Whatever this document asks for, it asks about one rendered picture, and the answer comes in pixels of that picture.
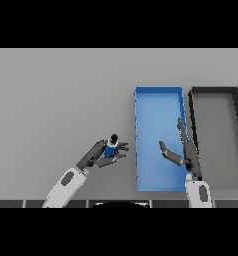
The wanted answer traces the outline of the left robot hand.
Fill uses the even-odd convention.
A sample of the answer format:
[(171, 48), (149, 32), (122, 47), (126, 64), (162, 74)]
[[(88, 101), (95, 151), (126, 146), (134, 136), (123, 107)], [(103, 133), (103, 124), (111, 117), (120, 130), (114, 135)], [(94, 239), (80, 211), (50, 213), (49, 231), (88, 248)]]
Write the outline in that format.
[(82, 157), (82, 159), (76, 164), (76, 166), (83, 171), (85, 168), (90, 168), (96, 164), (99, 168), (107, 167), (115, 164), (118, 160), (125, 157), (125, 154), (121, 154), (120, 150), (128, 151), (127, 143), (118, 142), (118, 146), (115, 155), (112, 157), (105, 157), (104, 151), (107, 144), (107, 140), (100, 140), (95, 143)]

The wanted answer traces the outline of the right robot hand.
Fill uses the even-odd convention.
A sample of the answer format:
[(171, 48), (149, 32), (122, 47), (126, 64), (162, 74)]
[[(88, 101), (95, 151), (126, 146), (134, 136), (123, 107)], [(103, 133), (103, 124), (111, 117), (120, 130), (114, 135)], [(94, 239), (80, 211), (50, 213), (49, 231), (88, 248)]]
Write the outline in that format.
[(161, 154), (164, 158), (178, 166), (185, 165), (186, 170), (191, 174), (192, 178), (201, 181), (202, 171), (198, 150), (194, 141), (188, 137), (181, 118), (177, 120), (177, 128), (183, 146), (183, 156), (169, 150), (163, 141), (159, 142)]

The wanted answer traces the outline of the blue pipe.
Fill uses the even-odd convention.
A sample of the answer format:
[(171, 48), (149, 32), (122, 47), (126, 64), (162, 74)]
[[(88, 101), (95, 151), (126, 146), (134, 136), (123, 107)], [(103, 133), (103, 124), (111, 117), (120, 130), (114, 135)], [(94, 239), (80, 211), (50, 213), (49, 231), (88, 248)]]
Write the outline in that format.
[(105, 157), (112, 157), (115, 155), (116, 149), (118, 146), (118, 135), (117, 134), (112, 134), (110, 138), (107, 141), (105, 151), (104, 151), (104, 156)]

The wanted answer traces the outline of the dark grey bin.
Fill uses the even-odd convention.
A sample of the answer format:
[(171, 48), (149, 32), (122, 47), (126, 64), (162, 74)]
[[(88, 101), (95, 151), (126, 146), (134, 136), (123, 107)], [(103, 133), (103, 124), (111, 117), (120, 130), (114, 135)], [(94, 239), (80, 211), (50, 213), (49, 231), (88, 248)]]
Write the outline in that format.
[(192, 87), (193, 139), (211, 189), (238, 189), (238, 87)]

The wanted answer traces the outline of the blue bin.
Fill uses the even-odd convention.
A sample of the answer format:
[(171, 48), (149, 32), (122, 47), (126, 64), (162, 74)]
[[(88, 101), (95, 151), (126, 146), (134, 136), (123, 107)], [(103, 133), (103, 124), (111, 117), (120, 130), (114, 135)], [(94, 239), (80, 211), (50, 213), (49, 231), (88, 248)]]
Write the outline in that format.
[(183, 156), (177, 128), (178, 118), (187, 128), (181, 86), (136, 86), (135, 155), (137, 190), (141, 192), (182, 192), (186, 169), (162, 156), (159, 142)]

